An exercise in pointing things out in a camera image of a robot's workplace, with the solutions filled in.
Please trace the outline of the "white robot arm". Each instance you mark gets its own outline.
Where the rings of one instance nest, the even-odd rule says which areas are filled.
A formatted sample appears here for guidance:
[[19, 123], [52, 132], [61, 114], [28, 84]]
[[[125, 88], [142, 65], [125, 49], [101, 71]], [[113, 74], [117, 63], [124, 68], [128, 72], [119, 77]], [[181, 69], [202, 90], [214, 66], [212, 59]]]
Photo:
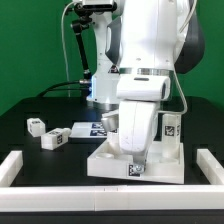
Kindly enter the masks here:
[[182, 178], [181, 117], [164, 109], [195, 67], [204, 42], [197, 0], [73, 0], [75, 33], [91, 27], [97, 70], [87, 102], [102, 111], [106, 140], [88, 157], [91, 176], [150, 180]]

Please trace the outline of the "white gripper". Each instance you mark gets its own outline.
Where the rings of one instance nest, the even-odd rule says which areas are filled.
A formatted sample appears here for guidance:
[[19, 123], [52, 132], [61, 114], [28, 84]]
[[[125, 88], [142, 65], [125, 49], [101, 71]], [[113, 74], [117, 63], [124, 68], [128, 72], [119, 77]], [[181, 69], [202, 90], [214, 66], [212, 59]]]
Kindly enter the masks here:
[[107, 132], [118, 130], [119, 148], [133, 156], [137, 174], [145, 171], [148, 149], [157, 132], [160, 102], [168, 99], [170, 85], [168, 76], [122, 75], [116, 91], [119, 109], [102, 115]]

